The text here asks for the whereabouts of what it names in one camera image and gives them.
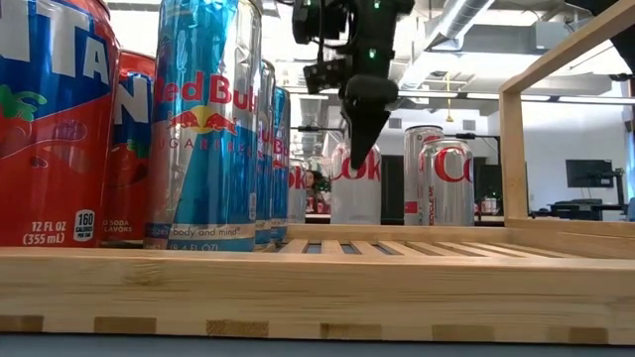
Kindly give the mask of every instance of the red bull can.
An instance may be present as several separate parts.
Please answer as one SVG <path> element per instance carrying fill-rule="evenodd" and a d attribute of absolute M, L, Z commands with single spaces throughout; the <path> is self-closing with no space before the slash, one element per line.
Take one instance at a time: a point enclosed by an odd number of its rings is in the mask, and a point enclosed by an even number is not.
<path fill-rule="evenodd" d="M 97 0 L 0 0 L 0 246 L 95 247 L 119 48 Z"/>
<path fill-rule="evenodd" d="M 121 53 L 106 181 L 106 241 L 143 241 L 154 75 L 154 58 Z"/>
<path fill-rule="evenodd" d="M 419 186 L 419 153 L 430 140 L 444 137 L 437 125 L 418 125 L 406 129 L 404 136 L 404 225 L 422 225 L 424 209 L 420 204 L 423 187 Z"/>
<path fill-rule="evenodd" d="M 332 155 L 331 224 L 381 224 L 381 154 L 374 145 L 359 170 L 350 166 L 350 146 L 337 144 Z"/>
<path fill-rule="evenodd" d="M 429 141 L 420 161 L 420 181 L 426 195 L 424 225 L 473 225 L 473 156 L 467 143 L 458 139 Z"/>
<path fill-rule="evenodd" d="M 289 223 L 305 223 L 307 215 L 307 170 L 302 160 L 290 159 L 289 164 Z"/>
<path fill-rule="evenodd" d="M 276 87 L 274 92 L 274 163 L 271 211 L 271 240 L 281 243 L 287 235 L 289 204 L 289 146 L 291 136 L 291 95 Z"/>
<path fill-rule="evenodd" d="M 262 9 L 164 0 L 159 15 L 144 245 L 252 251 Z"/>
<path fill-rule="evenodd" d="M 276 87 L 274 66 L 262 61 L 258 94 L 258 176 L 256 177 L 256 246 L 271 240 L 271 196 L 273 182 L 273 94 Z"/>

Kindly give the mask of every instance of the robotic end effector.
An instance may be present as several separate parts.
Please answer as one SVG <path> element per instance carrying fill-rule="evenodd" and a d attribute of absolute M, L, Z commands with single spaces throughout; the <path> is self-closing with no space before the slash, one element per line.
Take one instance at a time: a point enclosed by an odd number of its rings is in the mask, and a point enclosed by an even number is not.
<path fill-rule="evenodd" d="M 317 64 L 305 67 L 310 94 L 339 88 L 341 114 L 351 136 L 351 166 L 359 169 L 379 137 L 397 100 L 398 87 L 388 79 L 399 16 L 414 0 L 296 0 L 293 31 L 298 44 L 319 38 Z M 322 60 L 324 39 L 338 40 L 348 22 L 348 42 L 330 47 L 341 59 Z"/>

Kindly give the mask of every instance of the wooden frame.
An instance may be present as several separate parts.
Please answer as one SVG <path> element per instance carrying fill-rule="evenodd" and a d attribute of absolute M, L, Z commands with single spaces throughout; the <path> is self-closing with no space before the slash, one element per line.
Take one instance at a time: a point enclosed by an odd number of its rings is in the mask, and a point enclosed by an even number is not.
<path fill-rule="evenodd" d="M 0 332 L 635 345 L 635 240 L 416 229 L 292 225 L 279 253 L 2 248 Z"/>
<path fill-rule="evenodd" d="M 635 225 L 528 219 L 527 179 L 523 139 L 521 92 L 575 60 L 602 42 L 635 24 L 635 2 L 621 0 L 597 16 L 557 47 L 539 58 L 523 73 L 500 88 L 500 126 L 503 170 L 505 225 L 529 229 L 557 229 L 569 233 L 615 235 L 635 238 Z"/>

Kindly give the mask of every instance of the blue and silver can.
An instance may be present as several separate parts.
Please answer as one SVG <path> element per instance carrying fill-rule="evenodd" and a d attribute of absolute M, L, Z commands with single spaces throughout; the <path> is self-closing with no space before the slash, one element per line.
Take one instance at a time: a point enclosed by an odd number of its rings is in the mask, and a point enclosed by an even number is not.
<path fill-rule="evenodd" d="M 281 243 L 287 235 L 290 127 L 291 95 L 288 90 L 276 87 L 274 93 L 274 182 L 271 240 L 277 244 Z"/>
<path fill-rule="evenodd" d="M 256 177 L 256 247 L 271 240 L 271 193 L 273 181 L 273 95 L 276 87 L 274 66 L 262 61 L 258 92 L 258 176 Z"/>
<path fill-rule="evenodd" d="M 253 250 L 261 23 L 249 0 L 162 1 L 146 248 Z"/>

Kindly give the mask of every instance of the silver can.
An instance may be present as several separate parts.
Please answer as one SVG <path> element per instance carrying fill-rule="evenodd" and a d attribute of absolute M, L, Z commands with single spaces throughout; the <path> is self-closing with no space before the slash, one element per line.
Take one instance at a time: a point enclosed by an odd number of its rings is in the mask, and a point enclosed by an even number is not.
<path fill-rule="evenodd" d="M 422 225 L 423 190 L 419 185 L 419 153 L 430 140 L 444 137 L 437 125 L 418 125 L 406 129 L 404 136 L 404 225 Z"/>
<path fill-rule="evenodd" d="M 256 177 L 256 246 L 271 240 L 271 198 L 273 183 L 274 106 L 276 87 L 274 66 L 262 61 L 258 91 L 258 162 Z"/>
<path fill-rule="evenodd" d="M 374 145 L 359 170 L 350 166 L 350 146 L 332 155 L 331 224 L 381 224 L 381 154 Z"/>
<path fill-rule="evenodd" d="M 305 223 L 307 215 L 307 169 L 302 160 L 289 163 L 289 223 Z"/>
<path fill-rule="evenodd" d="M 473 156 L 467 143 L 437 139 L 420 153 L 425 188 L 424 225 L 470 226 L 474 224 Z"/>
<path fill-rule="evenodd" d="M 260 6 L 161 3 L 147 248 L 254 248 Z"/>

